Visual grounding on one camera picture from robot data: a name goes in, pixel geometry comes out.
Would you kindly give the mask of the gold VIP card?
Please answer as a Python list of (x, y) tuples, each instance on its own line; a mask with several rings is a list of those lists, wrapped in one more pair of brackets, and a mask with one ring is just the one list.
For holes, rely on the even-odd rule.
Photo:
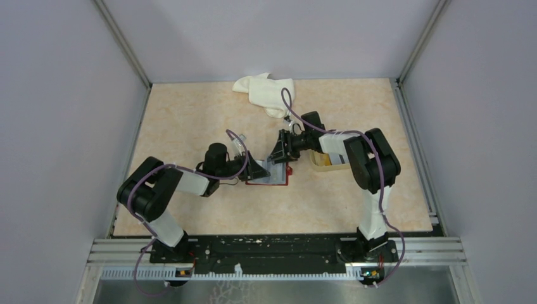
[(313, 158), (315, 161), (315, 164), (319, 167), (328, 167), (331, 166), (329, 155), (324, 153), (317, 153), (315, 152), (313, 154)]

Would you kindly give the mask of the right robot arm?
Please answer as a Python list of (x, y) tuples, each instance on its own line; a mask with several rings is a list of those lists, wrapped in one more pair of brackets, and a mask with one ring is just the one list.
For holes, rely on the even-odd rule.
[(378, 128), (366, 133), (326, 130), (316, 111), (302, 115), (304, 131), (296, 134), (280, 130), (277, 143), (268, 157), (274, 164), (296, 161), (302, 151), (345, 156), (353, 178), (364, 195), (364, 214), (358, 226), (357, 254), (373, 261), (387, 241), (386, 209), (389, 195), (401, 165), (386, 137)]

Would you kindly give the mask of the red leather card holder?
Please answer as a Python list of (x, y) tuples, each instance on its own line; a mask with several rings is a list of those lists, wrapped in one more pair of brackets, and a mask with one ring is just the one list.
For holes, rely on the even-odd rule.
[(249, 186), (287, 186), (289, 184), (289, 177), (293, 174), (293, 169), (289, 166), (289, 163), (273, 164), (267, 160), (255, 160), (258, 165), (263, 167), (269, 172), (268, 177), (261, 177), (253, 180), (246, 181), (245, 184)]

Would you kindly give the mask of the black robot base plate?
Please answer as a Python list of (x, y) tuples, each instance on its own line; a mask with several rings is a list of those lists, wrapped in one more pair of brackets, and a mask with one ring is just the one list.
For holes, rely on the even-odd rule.
[(151, 263), (193, 263), (200, 275), (342, 274), (348, 263), (384, 269), (399, 260), (393, 240), (368, 251), (357, 233), (189, 236), (178, 251), (156, 242), (149, 253)]

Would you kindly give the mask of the black striped card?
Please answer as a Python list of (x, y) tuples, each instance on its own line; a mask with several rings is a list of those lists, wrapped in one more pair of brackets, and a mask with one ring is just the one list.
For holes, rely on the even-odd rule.
[(346, 158), (343, 155), (331, 153), (329, 154), (331, 165), (344, 165), (346, 164)]

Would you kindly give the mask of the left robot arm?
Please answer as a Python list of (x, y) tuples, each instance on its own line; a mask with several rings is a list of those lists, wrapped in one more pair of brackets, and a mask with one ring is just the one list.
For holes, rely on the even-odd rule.
[(227, 146), (217, 142), (209, 145), (196, 170), (147, 157), (118, 188), (117, 201), (146, 226), (155, 240), (165, 245), (169, 258), (182, 262), (189, 256), (190, 245), (187, 232), (167, 210), (174, 193), (209, 197), (223, 180), (246, 182), (265, 177), (270, 177), (270, 172), (249, 151), (239, 151), (229, 158)]

